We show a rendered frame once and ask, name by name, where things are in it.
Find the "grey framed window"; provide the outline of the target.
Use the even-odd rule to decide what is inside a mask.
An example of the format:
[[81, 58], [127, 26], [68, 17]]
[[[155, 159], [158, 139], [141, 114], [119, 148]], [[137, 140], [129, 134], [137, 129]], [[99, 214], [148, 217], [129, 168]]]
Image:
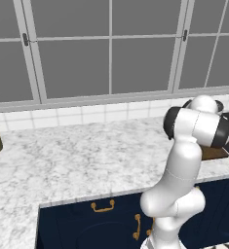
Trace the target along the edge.
[[0, 0], [0, 112], [226, 93], [229, 0]]

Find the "navy drawer front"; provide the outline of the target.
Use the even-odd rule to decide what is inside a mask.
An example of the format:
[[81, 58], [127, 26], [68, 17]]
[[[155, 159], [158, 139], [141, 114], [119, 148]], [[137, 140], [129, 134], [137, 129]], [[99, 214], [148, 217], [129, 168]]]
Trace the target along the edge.
[[140, 197], [141, 193], [136, 193], [43, 207], [40, 209], [39, 226], [53, 227], [57, 221], [99, 218], [100, 216], [113, 217], [129, 211], [133, 214], [139, 213], [141, 220], [151, 226], [152, 218], [148, 218], [141, 211]]

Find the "brown wooden cutting board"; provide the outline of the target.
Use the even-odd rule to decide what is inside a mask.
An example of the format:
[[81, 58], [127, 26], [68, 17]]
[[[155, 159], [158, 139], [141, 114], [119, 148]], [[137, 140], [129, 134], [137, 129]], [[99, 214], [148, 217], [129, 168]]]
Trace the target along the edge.
[[202, 146], [202, 160], [218, 160], [229, 157], [229, 154], [223, 149], [209, 148]]

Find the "navy cupboard door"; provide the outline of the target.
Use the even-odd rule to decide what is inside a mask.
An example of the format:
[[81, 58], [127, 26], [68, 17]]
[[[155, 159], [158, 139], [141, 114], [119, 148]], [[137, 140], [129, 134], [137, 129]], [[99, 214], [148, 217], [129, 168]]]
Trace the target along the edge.
[[146, 232], [133, 233], [137, 221], [133, 213], [113, 217], [57, 221], [53, 227], [40, 227], [36, 249], [140, 249]]
[[204, 194], [206, 206], [181, 227], [181, 242], [187, 249], [229, 242], [229, 179], [205, 182], [196, 187]]

